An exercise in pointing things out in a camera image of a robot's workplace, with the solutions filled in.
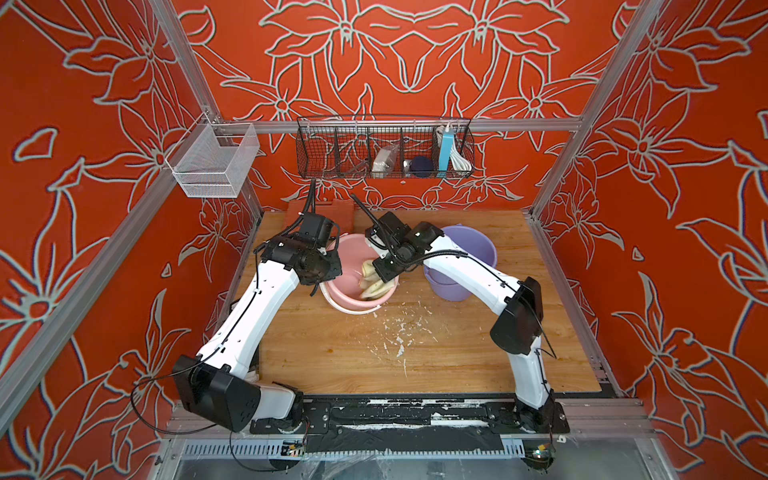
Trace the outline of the yellow cloth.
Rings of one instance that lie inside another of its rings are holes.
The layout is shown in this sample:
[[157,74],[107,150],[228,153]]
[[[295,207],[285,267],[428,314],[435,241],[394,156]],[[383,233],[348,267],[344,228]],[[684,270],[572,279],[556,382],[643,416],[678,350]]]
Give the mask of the yellow cloth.
[[361,279],[359,287],[362,289],[360,298],[366,301],[372,301],[386,295],[394,284],[385,282],[376,272],[373,261],[365,260],[361,265]]

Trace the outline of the pink plastic bucket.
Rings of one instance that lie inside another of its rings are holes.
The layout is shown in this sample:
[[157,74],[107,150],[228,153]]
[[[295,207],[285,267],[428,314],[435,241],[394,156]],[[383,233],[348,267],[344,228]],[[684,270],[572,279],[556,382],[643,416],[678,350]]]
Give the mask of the pink plastic bucket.
[[344,234],[341,237],[339,256],[342,274],[320,285],[320,291],[331,307],[348,315],[365,315],[380,309],[395,293],[398,283],[376,298],[364,298],[368,283],[364,281],[362,266],[365,261],[377,258],[376,251],[368,245],[364,234]]

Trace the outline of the purple plastic bucket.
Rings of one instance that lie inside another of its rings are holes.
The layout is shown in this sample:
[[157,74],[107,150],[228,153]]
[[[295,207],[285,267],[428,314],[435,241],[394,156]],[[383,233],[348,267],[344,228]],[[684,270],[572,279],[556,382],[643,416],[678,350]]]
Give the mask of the purple plastic bucket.
[[497,251],[493,242],[482,232],[462,225],[442,229],[445,238],[436,244],[438,250],[466,252],[467,256],[439,255],[429,258],[423,267],[433,292],[443,300],[460,302],[475,296],[486,305],[496,300],[497,281],[481,266],[494,268]]

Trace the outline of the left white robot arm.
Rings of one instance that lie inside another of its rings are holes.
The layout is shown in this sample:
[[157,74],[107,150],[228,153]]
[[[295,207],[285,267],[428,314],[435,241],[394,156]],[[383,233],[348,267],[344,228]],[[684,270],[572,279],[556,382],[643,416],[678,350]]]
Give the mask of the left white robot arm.
[[172,378],[182,407],[231,432],[260,420],[292,431],[303,420],[303,394],[246,376],[268,327],[299,287],[318,288],[341,275],[340,229],[316,211],[311,190],[296,219],[256,248],[256,271],[244,295],[198,353],[182,355]]

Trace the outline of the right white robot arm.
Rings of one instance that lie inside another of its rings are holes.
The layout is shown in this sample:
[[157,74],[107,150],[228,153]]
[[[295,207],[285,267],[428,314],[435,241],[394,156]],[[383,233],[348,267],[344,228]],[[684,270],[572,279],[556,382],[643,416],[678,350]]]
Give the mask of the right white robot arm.
[[377,217],[357,196],[352,199],[371,220],[365,237],[376,257],[365,271],[387,283],[422,266],[449,277],[479,299],[497,316],[490,337],[508,357],[520,427],[528,433],[562,432],[565,415],[554,398],[543,360],[556,354],[543,329],[539,282],[497,270],[429,222],[410,227],[392,212]]

